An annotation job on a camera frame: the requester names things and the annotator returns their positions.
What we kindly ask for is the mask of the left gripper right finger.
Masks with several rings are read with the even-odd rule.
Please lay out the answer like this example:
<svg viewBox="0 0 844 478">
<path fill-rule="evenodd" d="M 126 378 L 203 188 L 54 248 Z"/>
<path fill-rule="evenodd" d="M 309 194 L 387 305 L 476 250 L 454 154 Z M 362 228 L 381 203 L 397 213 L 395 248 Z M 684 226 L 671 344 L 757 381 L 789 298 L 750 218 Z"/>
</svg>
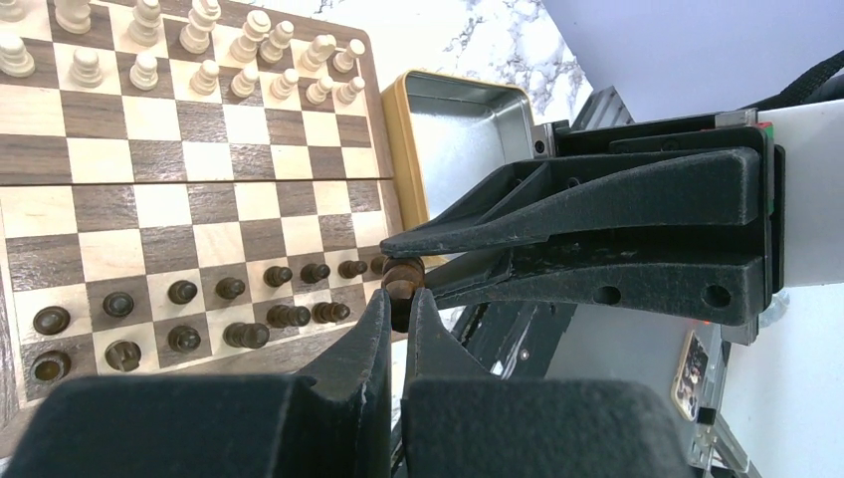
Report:
<svg viewBox="0 0 844 478">
<path fill-rule="evenodd" d="M 409 314 L 402 445 L 411 477 L 688 477 L 676 427 L 648 387 L 501 379 L 443 327 L 431 291 Z"/>
</svg>

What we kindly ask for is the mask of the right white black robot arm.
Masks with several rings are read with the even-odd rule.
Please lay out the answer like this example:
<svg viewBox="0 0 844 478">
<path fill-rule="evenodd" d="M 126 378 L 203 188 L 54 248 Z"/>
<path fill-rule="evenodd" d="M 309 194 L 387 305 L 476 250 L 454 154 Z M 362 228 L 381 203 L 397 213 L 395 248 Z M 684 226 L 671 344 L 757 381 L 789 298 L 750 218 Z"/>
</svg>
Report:
<svg viewBox="0 0 844 478">
<path fill-rule="evenodd" d="M 545 126 L 435 218 L 381 243 L 379 299 L 591 304 L 741 326 L 843 280 L 843 57 L 741 110 Z"/>
</svg>

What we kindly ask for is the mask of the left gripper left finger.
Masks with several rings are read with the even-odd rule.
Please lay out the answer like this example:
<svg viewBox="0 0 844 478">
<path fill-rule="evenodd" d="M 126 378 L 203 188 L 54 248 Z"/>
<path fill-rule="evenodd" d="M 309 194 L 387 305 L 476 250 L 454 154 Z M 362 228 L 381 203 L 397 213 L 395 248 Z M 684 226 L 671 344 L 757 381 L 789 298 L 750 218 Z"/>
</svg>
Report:
<svg viewBox="0 0 844 478">
<path fill-rule="evenodd" d="M 57 387 L 9 477 L 386 477 L 390 301 L 297 373 L 85 377 Z"/>
</svg>

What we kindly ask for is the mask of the dark wooden piece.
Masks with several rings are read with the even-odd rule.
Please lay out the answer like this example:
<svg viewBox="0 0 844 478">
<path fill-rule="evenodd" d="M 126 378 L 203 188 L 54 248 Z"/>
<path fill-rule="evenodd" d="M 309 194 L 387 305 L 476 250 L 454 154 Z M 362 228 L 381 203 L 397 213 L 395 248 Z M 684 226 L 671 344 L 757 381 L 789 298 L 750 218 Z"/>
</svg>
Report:
<svg viewBox="0 0 844 478">
<path fill-rule="evenodd" d="M 140 367 L 142 351 L 138 343 L 121 340 L 105 349 L 105 361 L 108 366 L 121 372 L 131 372 Z"/>
</svg>

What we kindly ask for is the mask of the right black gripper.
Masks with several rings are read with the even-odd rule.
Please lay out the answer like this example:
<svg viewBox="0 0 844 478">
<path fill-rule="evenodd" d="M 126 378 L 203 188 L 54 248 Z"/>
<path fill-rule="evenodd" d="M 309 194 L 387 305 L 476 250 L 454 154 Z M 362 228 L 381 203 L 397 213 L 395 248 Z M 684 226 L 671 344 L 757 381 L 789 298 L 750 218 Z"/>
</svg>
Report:
<svg viewBox="0 0 844 478">
<path fill-rule="evenodd" d="M 573 130 L 566 120 L 537 124 L 533 154 L 568 157 L 506 164 L 380 249 L 394 258 L 433 256 L 586 231 L 744 226 L 759 214 L 760 175 L 765 262 L 776 293 L 784 285 L 785 150 L 774 129 L 715 128 L 715 115 L 591 130 Z M 719 147 L 738 148 L 673 151 Z M 651 151 L 664 152 L 632 153 Z M 598 153 L 632 154 L 586 155 Z M 467 254 L 428 273 L 425 284 L 443 308 L 601 305 L 726 326 L 743 325 L 768 305 L 763 259 L 720 253 Z"/>
</svg>

